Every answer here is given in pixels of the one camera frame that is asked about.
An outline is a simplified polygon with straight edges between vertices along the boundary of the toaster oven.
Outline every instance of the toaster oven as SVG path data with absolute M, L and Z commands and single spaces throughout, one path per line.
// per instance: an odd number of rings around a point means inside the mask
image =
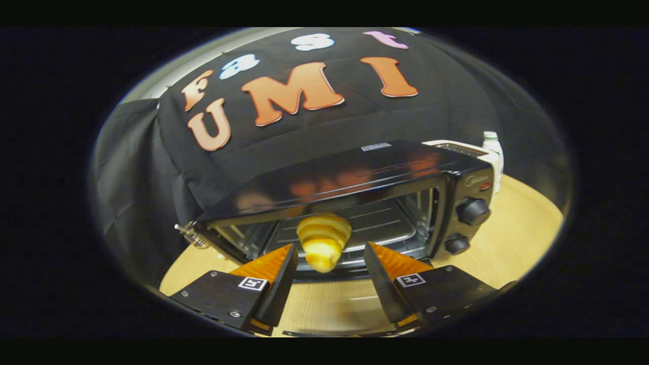
M 333 212 L 352 235 L 336 267 L 319 273 L 299 249 L 296 280 L 367 277 L 370 241 L 419 260 L 453 255 L 490 215 L 492 164 L 457 149 L 396 140 L 319 157 L 257 176 L 190 225 L 245 263 L 299 242 L 298 223 Z

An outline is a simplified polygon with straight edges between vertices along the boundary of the wooden table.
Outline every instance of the wooden table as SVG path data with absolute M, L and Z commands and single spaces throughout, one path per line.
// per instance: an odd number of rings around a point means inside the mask
M 506 175 L 491 210 L 468 251 L 452 256 L 440 249 L 432 264 L 454 265 L 500 288 L 521 279 L 540 261 L 563 223 L 550 200 Z M 167 271 L 160 291 L 170 296 L 209 270 L 229 272 L 237 267 L 214 247 L 189 246 Z M 293 284 L 273 336 L 285 336 L 283 331 L 352 335 L 393 329 L 372 282 L 366 279 Z

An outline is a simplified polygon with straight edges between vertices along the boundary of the letter m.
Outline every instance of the letter m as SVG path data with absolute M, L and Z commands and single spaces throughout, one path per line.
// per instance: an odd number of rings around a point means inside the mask
M 306 110 L 332 107 L 344 102 L 345 98 L 336 94 L 329 85 L 324 68 L 322 62 L 312 62 L 293 68 L 286 84 L 266 76 L 244 84 L 241 90 L 250 93 L 257 109 L 258 117 L 254 123 L 261 127 L 282 119 L 282 112 L 275 110 L 271 101 L 287 113 L 296 114 L 303 92 L 302 106 Z

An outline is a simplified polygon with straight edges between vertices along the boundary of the bottle cap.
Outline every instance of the bottle cap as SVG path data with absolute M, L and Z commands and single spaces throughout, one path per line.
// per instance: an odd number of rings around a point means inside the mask
M 497 140 L 498 139 L 498 135 L 497 135 L 496 132 L 485 131 L 483 133 L 483 135 L 484 135 L 484 138 L 488 139 L 488 140 Z

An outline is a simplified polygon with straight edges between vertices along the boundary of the white letter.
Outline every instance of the white letter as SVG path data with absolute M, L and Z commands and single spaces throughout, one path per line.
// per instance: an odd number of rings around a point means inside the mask
M 327 48 L 334 44 L 329 34 L 317 33 L 301 36 L 293 39 L 291 44 L 298 45 L 295 49 L 298 51 L 311 51 L 312 49 Z
M 252 54 L 235 58 L 223 66 L 222 70 L 224 71 L 221 72 L 219 79 L 225 80 L 229 77 L 235 76 L 239 71 L 251 69 L 257 66 L 258 63 L 259 60 L 256 60 Z

